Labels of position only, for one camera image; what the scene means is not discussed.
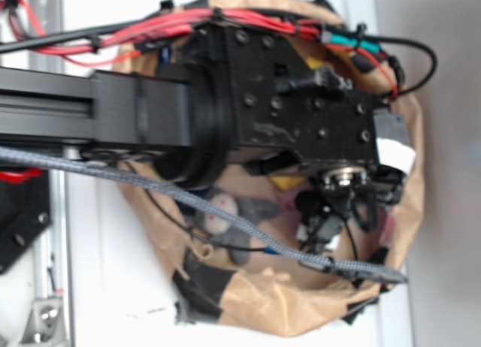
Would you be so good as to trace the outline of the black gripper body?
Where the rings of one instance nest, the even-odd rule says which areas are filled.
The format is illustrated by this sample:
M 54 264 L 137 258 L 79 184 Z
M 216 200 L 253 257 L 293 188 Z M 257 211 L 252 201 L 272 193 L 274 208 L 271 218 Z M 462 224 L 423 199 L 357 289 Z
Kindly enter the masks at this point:
M 308 178 L 315 189 L 296 205 L 315 241 L 327 239 L 329 216 L 353 218 L 371 233 L 378 207 L 399 202 L 408 168 L 389 161 L 388 151 L 407 148 L 408 130 L 381 97 L 354 89 L 327 65 L 310 68 L 284 37 L 232 26 L 190 37 L 180 63 L 205 73 L 204 91 L 213 96 L 198 103 L 216 114 L 204 127 L 213 145 L 184 188 L 207 188 L 226 164 L 253 176 Z

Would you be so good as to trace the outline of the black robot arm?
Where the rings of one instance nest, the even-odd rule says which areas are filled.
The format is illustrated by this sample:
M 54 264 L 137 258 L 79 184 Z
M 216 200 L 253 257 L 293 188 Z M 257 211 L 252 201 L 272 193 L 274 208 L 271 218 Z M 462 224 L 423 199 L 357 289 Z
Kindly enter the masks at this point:
M 184 189 L 229 164 L 305 177 L 326 195 L 391 205 L 416 157 L 402 116 L 328 66 L 312 69 L 285 37 L 210 26 L 155 77 L 1 70 L 1 143 L 87 160 L 151 161 Z

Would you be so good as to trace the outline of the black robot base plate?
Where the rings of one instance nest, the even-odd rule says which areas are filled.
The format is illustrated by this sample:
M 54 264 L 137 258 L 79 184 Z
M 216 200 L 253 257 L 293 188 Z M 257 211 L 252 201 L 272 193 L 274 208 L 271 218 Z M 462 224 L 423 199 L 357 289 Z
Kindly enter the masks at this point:
M 50 224 L 50 175 L 1 181 L 1 273 L 11 269 Z

